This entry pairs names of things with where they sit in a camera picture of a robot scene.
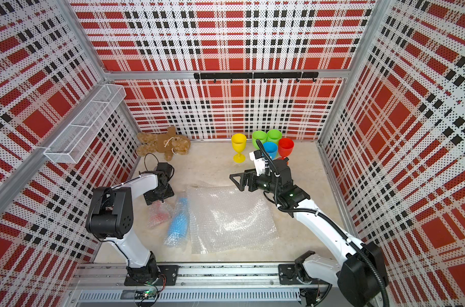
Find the pink glass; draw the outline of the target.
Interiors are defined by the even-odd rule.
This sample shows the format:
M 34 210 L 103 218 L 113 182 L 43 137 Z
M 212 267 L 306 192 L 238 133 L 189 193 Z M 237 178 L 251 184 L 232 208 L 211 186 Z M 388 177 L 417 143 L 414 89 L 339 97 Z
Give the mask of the pink glass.
M 149 206 L 148 227 L 155 228 L 158 225 L 169 221 L 174 214 L 174 208 L 171 204 L 161 201 L 155 201 Z

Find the yellow glass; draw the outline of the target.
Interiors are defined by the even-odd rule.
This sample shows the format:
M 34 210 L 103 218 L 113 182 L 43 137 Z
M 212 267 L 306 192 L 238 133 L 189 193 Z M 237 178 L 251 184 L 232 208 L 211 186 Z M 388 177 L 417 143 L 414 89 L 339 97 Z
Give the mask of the yellow glass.
M 233 157 L 234 162 L 236 163 L 243 163 L 245 162 L 245 155 L 243 154 L 243 151 L 246 148 L 246 136 L 244 134 L 235 134 L 231 138 L 232 142 L 232 147 L 234 151 L 236 152 L 236 155 Z

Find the light blue glass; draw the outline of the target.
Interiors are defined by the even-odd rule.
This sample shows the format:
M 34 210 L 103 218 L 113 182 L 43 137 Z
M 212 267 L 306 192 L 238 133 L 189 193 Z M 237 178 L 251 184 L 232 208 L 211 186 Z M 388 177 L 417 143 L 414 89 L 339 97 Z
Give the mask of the light blue glass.
M 268 155 L 270 156 L 270 158 L 272 160 L 275 160 L 277 157 L 277 153 L 278 153 L 278 145 L 276 143 L 268 141 L 263 144 L 263 147 L 265 151 L 268 153 Z

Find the green wine glass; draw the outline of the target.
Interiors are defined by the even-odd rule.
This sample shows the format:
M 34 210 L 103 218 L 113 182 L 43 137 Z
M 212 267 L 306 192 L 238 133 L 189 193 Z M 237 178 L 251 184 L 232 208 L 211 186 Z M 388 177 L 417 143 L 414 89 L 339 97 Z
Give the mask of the green wine glass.
M 253 134 L 252 134 L 252 143 L 253 143 L 253 146 L 256 150 L 259 150 L 259 146 L 257 144 L 257 140 L 259 140 L 262 144 L 264 144 L 265 142 L 267 142 L 268 140 L 268 135 L 266 132 L 264 131 L 261 131 L 261 130 L 257 130 L 255 131 Z
M 281 139 L 282 139 L 282 133 L 279 130 L 271 129 L 267 132 L 267 142 L 278 145 Z

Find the bubble wrap sheet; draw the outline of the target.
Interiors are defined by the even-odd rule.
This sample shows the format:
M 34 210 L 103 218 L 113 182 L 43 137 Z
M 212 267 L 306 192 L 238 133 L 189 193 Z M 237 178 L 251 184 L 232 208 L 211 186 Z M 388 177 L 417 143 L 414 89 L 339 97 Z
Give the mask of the bubble wrap sheet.
M 186 190 L 191 252 L 269 250 L 278 239 L 272 210 L 263 196 L 234 186 Z

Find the red glass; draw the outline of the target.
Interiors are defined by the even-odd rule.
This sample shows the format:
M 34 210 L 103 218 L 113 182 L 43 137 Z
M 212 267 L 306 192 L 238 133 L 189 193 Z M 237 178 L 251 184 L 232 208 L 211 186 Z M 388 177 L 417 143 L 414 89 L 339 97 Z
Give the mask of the red glass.
M 278 154 L 285 159 L 288 157 L 295 147 L 295 143 L 292 139 L 282 138 L 278 142 Z

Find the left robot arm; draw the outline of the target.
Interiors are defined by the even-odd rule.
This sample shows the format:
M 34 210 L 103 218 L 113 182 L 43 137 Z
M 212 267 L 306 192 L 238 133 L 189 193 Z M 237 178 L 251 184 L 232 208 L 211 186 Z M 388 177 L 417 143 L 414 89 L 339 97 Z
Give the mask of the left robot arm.
M 140 196 L 148 205 L 174 195 L 170 181 L 174 167 L 158 162 L 153 170 L 141 172 L 122 184 L 93 190 L 85 227 L 102 243 L 110 243 L 125 259 L 126 286 L 175 285 L 178 266 L 159 266 L 133 228 L 133 201 Z

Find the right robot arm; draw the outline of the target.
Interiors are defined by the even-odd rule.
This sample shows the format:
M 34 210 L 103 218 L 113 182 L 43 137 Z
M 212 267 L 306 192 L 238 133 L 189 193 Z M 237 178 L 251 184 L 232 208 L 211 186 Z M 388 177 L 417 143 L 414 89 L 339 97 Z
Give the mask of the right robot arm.
M 324 281 L 337 287 L 352 306 L 390 306 L 382 249 L 341 228 L 295 185 L 287 159 L 273 159 L 264 143 L 256 144 L 258 149 L 250 152 L 255 167 L 229 178 L 240 191 L 262 190 L 269 202 L 306 226 L 334 257 L 308 251 L 295 260 L 293 273 L 286 277 L 305 285 Z

